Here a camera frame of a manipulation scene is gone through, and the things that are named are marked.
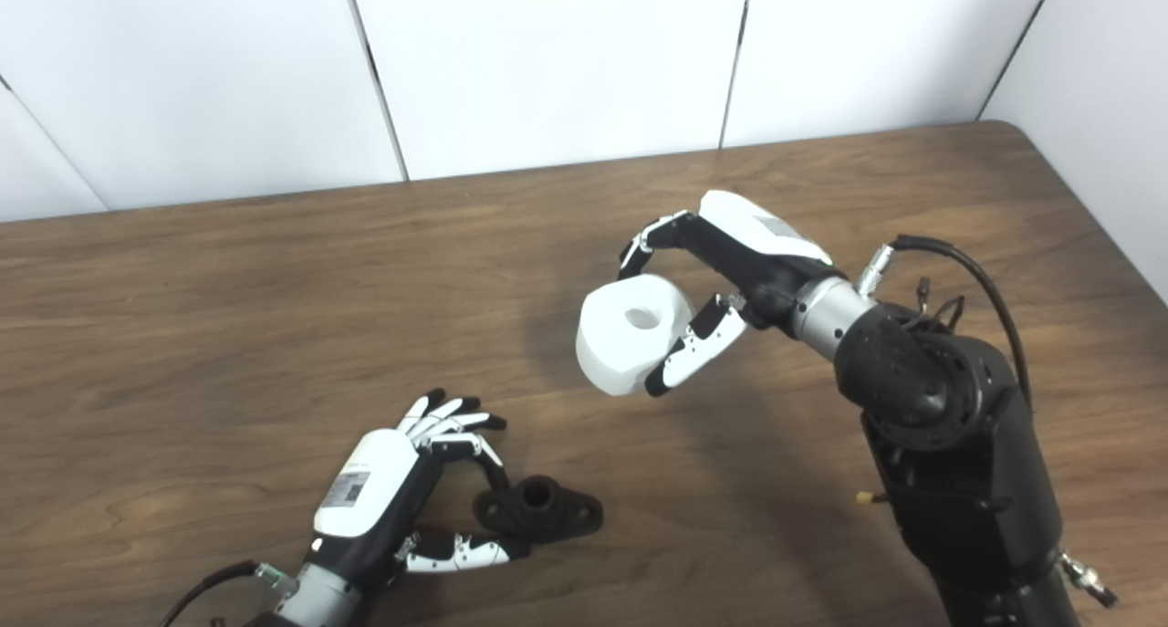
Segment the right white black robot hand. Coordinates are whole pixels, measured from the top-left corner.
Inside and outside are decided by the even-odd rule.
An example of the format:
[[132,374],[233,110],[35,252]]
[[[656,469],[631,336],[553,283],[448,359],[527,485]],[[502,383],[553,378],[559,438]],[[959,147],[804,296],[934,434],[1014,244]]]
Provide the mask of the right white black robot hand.
[[663,249],[687,250],[731,283],[735,293],[712,295],[690,319],[645,378],[652,397],[683,384],[748,328],[776,328],[793,336],[800,297],[818,283],[843,276],[826,250],[734,191],[705,191],[697,211],[647,224],[621,250],[619,280],[641,274]]

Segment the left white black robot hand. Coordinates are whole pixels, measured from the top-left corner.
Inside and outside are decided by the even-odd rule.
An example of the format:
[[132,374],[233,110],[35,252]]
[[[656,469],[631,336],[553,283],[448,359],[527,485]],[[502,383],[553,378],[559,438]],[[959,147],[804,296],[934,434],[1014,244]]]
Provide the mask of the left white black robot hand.
[[529,557],[522,538],[426,530],[420,513],[449,464],[473,460],[493,490],[510,487],[505,462],[481,431],[506,429],[477,397],[447,398],[442,386],[422,395],[392,427],[359,440],[313,520],[305,562],[363,593],[403,573],[447,573]]

